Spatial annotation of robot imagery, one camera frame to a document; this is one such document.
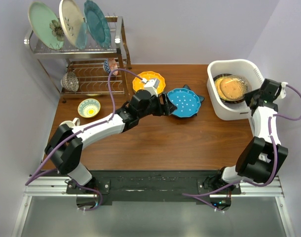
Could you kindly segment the yellow woven pattern plate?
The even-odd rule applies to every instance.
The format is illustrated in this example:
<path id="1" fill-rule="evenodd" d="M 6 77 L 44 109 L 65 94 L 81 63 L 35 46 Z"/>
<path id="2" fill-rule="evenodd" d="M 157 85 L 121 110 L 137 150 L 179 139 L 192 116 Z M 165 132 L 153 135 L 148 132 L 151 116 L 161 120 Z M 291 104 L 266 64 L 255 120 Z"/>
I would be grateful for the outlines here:
<path id="1" fill-rule="evenodd" d="M 215 87 L 219 97 L 227 101 L 241 100 L 246 89 L 243 81 L 230 77 L 216 79 Z"/>

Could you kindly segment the bright blue dotted plate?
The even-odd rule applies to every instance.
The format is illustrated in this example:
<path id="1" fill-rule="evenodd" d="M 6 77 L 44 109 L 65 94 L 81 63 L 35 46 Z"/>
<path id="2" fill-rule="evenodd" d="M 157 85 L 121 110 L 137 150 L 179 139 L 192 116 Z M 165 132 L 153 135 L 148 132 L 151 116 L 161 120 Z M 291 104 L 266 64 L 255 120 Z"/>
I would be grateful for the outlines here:
<path id="1" fill-rule="evenodd" d="M 201 102 L 200 98 L 186 88 L 175 88 L 167 93 L 168 99 L 176 106 L 172 115 L 179 118 L 190 118 L 198 113 Z"/>

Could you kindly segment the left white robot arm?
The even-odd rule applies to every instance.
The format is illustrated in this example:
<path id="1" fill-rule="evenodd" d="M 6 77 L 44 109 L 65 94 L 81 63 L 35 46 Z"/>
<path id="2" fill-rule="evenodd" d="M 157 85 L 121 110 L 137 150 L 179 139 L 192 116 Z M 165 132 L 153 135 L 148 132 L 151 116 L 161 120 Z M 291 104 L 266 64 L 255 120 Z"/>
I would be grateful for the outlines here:
<path id="1" fill-rule="evenodd" d="M 66 124 L 59 126 L 48 142 L 45 154 L 60 174 L 71 177 L 80 191 L 89 194 L 94 190 L 95 182 L 91 172 L 80 162 L 85 148 L 134 128 L 146 116 L 169 116 L 176 109 L 166 93 L 155 96 L 139 90 L 131 100 L 103 119 L 72 128 Z"/>

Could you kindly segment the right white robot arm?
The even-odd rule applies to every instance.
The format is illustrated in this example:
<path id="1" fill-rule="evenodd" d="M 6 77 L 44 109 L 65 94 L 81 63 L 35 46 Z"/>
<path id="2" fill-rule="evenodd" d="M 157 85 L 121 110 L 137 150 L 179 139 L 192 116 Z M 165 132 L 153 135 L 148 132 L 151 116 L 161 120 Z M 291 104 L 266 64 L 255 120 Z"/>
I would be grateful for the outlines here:
<path id="1" fill-rule="evenodd" d="M 265 79 L 259 89 L 245 94 L 251 110 L 250 122 L 254 137 L 232 167 L 223 167 L 202 184 L 212 193 L 224 194 L 246 182 L 256 187 L 270 184 L 288 155 L 277 135 L 278 106 L 274 102 L 282 92 L 282 83 Z"/>

